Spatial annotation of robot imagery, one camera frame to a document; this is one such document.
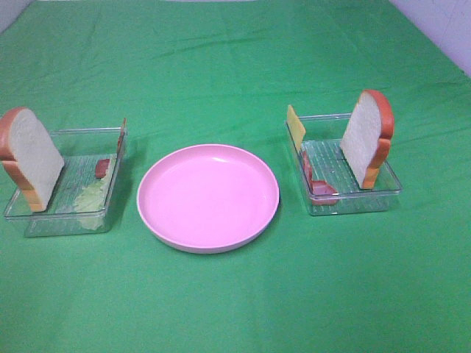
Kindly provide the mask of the green lettuce leaf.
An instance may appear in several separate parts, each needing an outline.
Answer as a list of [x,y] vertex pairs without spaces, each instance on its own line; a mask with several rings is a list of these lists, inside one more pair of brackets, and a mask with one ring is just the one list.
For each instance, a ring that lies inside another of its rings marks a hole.
[[77,213],[90,213],[100,211],[105,206],[106,197],[110,187],[113,170],[116,164],[116,155],[111,154],[111,164],[107,175],[103,179],[97,179],[86,187],[74,200],[74,211]]

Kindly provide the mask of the left clear plastic container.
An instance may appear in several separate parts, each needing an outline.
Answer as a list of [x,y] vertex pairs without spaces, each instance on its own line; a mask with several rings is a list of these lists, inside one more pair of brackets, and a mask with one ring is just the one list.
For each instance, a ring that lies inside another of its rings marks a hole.
[[[22,192],[15,189],[4,208],[3,216],[26,237],[96,234],[108,231],[115,218],[116,183],[121,177],[127,129],[121,150],[116,154],[120,127],[64,129],[50,136],[63,156],[65,165],[54,187],[47,209],[34,213]],[[96,180],[95,167],[100,159],[116,155],[110,187],[102,210],[90,213],[74,211],[74,200],[82,187]]]

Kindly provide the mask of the green tablecloth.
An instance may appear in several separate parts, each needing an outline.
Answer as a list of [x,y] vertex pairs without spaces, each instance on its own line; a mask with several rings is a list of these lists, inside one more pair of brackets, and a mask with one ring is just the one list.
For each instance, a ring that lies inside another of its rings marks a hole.
[[[403,190],[384,213],[313,217],[284,125],[395,115]],[[388,1],[37,1],[1,35],[1,109],[52,130],[127,122],[117,220],[25,238],[1,223],[3,352],[468,352],[470,80]],[[280,206],[245,247],[161,243],[136,191],[166,154],[248,149]]]

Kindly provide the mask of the right clear plastic container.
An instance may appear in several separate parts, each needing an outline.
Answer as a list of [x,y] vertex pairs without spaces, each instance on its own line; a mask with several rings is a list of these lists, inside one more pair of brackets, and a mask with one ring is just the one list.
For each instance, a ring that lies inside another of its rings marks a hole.
[[[297,168],[305,206],[312,216],[373,213],[394,210],[400,206],[402,185],[387,162],[380,167],[373,189],[359,188],[339,146],[349,119],[349,113],[300,116],[306,133],[299,154],[286,128],[291,160]],[[303,150],[308,153],[314,179],[325,180],[337,190],[332,196],[320,196],[321,199],[338,199],[334,205],[312,205],[311,198],[314,195],[309,191],[302,167]]]

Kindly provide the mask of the pink round plate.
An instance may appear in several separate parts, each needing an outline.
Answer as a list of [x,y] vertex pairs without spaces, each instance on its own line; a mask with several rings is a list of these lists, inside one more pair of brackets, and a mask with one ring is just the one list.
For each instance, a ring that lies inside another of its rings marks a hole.
[[275,216],[280,190],[256,155],[202,144],[156,162],[141,180],[136,201],[159,240],[181,251],[215,254],[256,239]]

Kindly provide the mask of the toast bread slice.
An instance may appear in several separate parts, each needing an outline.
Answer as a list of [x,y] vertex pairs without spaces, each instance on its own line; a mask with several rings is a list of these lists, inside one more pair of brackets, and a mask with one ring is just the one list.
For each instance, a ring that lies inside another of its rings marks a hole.
[[43,123],[29,108],[13,108],[1,118],[1,164],[20,188],[30,210],[46,210],[65,162]]
[[363,90],[340,142],[343,155],[359,188],[374,187],[394,134],[394,113],[378,90]]

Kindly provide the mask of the yellow cheese slice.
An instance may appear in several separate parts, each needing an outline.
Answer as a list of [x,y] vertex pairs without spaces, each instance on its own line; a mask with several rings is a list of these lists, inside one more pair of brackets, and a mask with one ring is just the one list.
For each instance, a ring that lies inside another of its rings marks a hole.
[[296,152],[299,154],[306,130],[300,120],[300,117],[296,114],[291,104],[289,104],[287,108],[287,124],[288,130],[291,133],[291,138],[293,140],[294,147],[296,149]]

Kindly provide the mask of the bacon strip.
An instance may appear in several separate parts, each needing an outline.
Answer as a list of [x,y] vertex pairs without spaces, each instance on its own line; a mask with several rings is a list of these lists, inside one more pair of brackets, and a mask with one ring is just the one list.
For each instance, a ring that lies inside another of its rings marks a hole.
[[314,195],[311,198],[312,205],[315,206],[331,206],[334,205],[338,199],[321,199],[320,196],[332,196],[337,193],[337,190],[325,180],[314,179],[313,167],[309,160],[306,150],[302,151],[302,167],[303,172],[308,182],[309,191]]
[[[118,142],[117,142],[117,148],[116,148],[116,154],[118,154],[121,150],[121,145],[123,143],[124,139],[124,130],[127,125],[127,119],[124,118],[120,127],[120,134],[118,137]],[[100,159],[95,167],[95,177],[97,179],[103,179],[107,175],[107,171],[110,167],[111,164],[111,157],[105,158],[105,159]]]

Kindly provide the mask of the clear plastic container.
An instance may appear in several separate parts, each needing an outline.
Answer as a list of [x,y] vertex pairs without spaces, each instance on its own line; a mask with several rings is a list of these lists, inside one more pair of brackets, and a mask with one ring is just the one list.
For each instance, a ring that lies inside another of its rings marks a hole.
[[[394,210],[400,206],[402,185],[387,162],[380,167],[373,189],[359,188],[339,146],[349,119],[349,113],[300,116],[306,133],[299,154],[286,128],[291,160],[297,168],[305,206],[312,216],[373,213]],[[311,198],[314,195],[309,191],[302,167],[303,150],[308,153],[314,179],[325,180],[337,190],[332,196],[320,196],[321,199],[338,199],[334,205],[312,205]]]
[[[116,183],[121,177],[127,129],[121,150],[116,154],[120,127],[64,129],[50,136],[63,156],[65,165],[54,187],[47,209],[34,213],[22,192],[15,189],[4,208],[3,216],[26,237],[96,234],[108,231],[115,218]],[[96,180],[95,167],[100,159],[116,155],[110,187],[102,210],[90,213],[74,211],[74,200],[82,187]]]

